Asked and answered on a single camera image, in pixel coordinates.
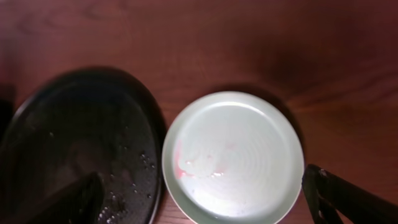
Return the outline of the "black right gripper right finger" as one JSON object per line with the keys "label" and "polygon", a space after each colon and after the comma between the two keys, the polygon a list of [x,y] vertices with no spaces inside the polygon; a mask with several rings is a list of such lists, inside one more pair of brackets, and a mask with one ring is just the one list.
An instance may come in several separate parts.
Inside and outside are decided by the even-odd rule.
{"label": "black right gripper right finger", "polygon": [[316,224],[342,223],[339,214],[353,223],[397,223],[397,205],[316,165],[305,168],[302,190]]}

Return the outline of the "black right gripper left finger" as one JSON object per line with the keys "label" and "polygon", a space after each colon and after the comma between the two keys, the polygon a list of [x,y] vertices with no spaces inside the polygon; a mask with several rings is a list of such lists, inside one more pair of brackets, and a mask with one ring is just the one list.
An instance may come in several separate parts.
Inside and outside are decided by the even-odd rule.
{"label": "black right gripper left finger", "polygon": [[97,173],[88,174],[48,198],[37,208],[19,215],[21,224],[95,223],[104,200]]}

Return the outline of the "light green plate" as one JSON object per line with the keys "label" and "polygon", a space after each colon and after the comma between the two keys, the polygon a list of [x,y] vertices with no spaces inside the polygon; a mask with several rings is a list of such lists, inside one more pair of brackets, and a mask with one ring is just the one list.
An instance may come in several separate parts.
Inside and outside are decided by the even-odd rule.
{"label": "light green plate", "polygon": [[303,149],[289,120],[237,91],[189,104],[167,131],[162,171],[170,196],[195,223],[278,223],[294,206]]}

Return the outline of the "black round tray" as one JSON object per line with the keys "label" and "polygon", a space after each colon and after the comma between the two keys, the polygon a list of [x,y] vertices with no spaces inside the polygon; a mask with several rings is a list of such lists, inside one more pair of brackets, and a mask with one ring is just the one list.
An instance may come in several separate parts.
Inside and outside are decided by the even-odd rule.
{"label": "black round tray", "polygon": [[104,186],[95,223],[152,223],[165,132],[151,92],[123,70],[88,67],[51,80],[1,131],[1,222],[18,223],[95,172]]}

